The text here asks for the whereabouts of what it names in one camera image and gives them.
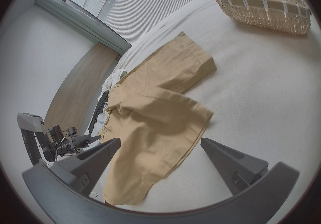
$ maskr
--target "black garment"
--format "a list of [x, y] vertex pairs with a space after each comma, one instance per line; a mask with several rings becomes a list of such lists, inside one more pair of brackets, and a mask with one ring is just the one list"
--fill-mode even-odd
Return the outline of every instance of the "black garment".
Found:
[[94, 125], [97, 122], [98, 115], [101, 114], [103, 109], [104, 109], [105, 102], [108, 101], [108, 94], [109, 94], [109, 91], [103, 93], [102, 97], [99, 99], [98, 104], [96, 105], [96, 108], [95, 108], [95, 111], [94, 111], [94, 115], [93, 115], [93, 117], [91, 119], [91, 122], [90, 122], [90, 125], [89, 125], [89, 128], [88, 128], [90, 134], [92, 133], [92, 130], [94, 129]]

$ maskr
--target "wooden board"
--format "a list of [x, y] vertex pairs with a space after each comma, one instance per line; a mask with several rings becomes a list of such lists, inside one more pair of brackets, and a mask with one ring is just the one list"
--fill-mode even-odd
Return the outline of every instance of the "wooden board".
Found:
[[44, 121], [47, 129], [59, 124], [61, 130], [79, 130], [93, 94], [116, 56], [117, 52], [99, 42], [80, 59], [50, 104]]

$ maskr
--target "basket rim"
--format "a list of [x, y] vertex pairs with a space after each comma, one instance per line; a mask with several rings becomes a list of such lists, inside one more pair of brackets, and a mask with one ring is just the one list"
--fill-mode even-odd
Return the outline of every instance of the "basket rim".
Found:
[[219, 5], [227, 5], [231, 7], [244, 7], [244, 8], [260, 8], [273, 9], [277, 11], [282, 11], [284, 13], [292, 13], [300, 17], [310, 17], [310, 8], [304, 6], [304, 1], [302, 5], [288, 3], [286, 1], [280, 0], [215, 0]]

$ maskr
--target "curtain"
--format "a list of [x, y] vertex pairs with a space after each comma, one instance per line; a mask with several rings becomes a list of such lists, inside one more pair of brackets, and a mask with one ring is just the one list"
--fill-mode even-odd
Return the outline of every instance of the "curtain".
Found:
[[122, 56], [131, 45], [108, 26], [61, 0], [35, 0], [35, 5], [44, 9], [64, 24], [70, 26], [94, 43], [101, 42]]

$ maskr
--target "bed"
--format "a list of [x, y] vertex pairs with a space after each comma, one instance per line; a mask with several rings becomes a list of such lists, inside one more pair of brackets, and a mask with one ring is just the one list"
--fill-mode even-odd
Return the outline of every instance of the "bed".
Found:
[[[210, 53], [217, 66], [185, 94], [214, 112], [203, 137], [266, 160], [269, 169], [282, 161], [300, 171], [291, 194], [269, 221], [278, 222], [303, 195], [321, 162], [321, 31], [316, 20], [311, 17], [307, 36], [293, 37], [232, 21], [215, 0], [193, 0], [141, 37], [114, 71], [129, 72], [181, 31]], [[100, 114], [92, 136], [104, 120]], [[108, 168], [98, 182], [101, 187]], [[141, 203], [117, 207], [182, 211], [231, 196], [199, 141]]]

